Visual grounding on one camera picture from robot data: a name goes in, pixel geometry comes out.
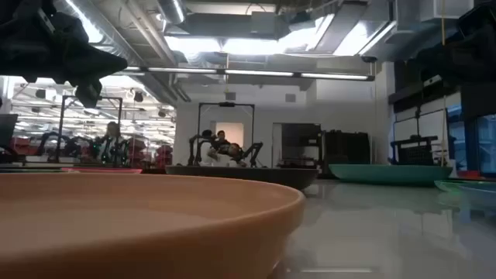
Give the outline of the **dark brown plastic plate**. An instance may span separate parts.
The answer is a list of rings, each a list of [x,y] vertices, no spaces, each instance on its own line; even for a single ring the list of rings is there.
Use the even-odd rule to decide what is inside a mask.
[[[304,190],[317,178],[316,169],[268,168],[268,167],[198,167],[166,166],[167,174],[223,177],[241,180],[262,181],[281,184],[299,191]]]

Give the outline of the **translucent green plastic plate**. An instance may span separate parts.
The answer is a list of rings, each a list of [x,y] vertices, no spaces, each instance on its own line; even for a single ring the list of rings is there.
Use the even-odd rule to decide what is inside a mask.
[[[476,180],[437,180],[435,186],[445,192],[451,198],[460,197],[460,188],[475,188],[482,190],[496,190],[496,181],[476,181]]]

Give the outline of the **long ceiling light fixture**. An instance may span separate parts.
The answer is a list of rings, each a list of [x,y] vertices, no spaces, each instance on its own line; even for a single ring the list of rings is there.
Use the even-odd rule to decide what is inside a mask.
[[[273,78],[305,78],[343,81],[373,81],[375,76],[343,73],[315,73],[291,71],[261,71],[240,70],[232,68],[185,68],[185,67],[127,67],[122,72],[131,73],[168,73],[168,74],[216,74],[216,75],[246,75]]]

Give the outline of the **translucent pink plastic plate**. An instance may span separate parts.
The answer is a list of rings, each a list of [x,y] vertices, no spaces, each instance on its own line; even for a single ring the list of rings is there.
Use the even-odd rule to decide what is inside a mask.
[[[108,168],[108,167],[63,167],[62,171],[74,173],[96,173],[96,174],[141,174],[142,169],[134,168]]]

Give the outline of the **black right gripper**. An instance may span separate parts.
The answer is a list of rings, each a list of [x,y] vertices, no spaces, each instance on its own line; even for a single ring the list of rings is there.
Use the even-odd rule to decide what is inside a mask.
[[[496,26],[458,26],[444,43],[420,50],[409,61],[445,81],[496,83]]]

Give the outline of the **person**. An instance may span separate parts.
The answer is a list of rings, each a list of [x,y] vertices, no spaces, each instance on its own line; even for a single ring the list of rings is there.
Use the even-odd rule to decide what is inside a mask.
[[[201,132],[201,160],[199,164],[204,167],[219,167],[221,165],[220,157],[216,149],[216,137],[210,129]]]
[[[220,154],[229,154],[229,147],[231,143],[226,139],[224,130],[220,130],[216,134],[215,149]]]
[[[117,122],[109,122],[105,135],[98,141],[97,159],[104,164],[114,164],[118,160],[122,141],[120,125]]]

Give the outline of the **orange plastic plate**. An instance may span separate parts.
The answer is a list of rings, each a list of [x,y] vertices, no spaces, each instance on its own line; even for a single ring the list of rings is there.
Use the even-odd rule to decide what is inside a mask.
[[[304,202],[228,178],[0,174],[0,279],[265,279]]]

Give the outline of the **teal plastic plate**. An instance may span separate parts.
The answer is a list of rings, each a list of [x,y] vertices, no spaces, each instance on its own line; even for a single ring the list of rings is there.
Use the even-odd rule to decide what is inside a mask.
[[[329,170],[343,182],[431,187],[434,181],[446,180],[453,169],[423,165],[330,164]]]

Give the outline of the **black plastic crate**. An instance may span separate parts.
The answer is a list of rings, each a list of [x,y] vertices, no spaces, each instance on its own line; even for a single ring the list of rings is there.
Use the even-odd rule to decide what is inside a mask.
[[[389,162],[393,165],[422,165],[432,166],[434,164],[432,155],[432,142],[438,136],[416,136],[391,142],[393,151]]]

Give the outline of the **dark computer monitor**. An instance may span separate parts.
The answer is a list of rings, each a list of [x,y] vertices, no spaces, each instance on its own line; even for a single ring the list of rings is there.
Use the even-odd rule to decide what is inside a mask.
[[[0,114],[0,148],[9,147],[18,117],[18,114]]]

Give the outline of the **black cabinet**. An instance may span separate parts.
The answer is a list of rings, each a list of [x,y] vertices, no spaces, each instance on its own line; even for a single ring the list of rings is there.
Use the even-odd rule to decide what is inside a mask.
[[[330,164],[370,164],[370,139],[367,133],[331,130],[323,133],[324,174]]]

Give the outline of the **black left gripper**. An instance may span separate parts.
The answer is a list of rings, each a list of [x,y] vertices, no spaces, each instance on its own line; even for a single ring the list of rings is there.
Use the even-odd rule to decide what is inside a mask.
[[[57,11],[53,0],[0,0],[0,74],[80,84],[75,96],[94,109],[102,90],[98,79],[128,63],[83,39],[81,20]]]

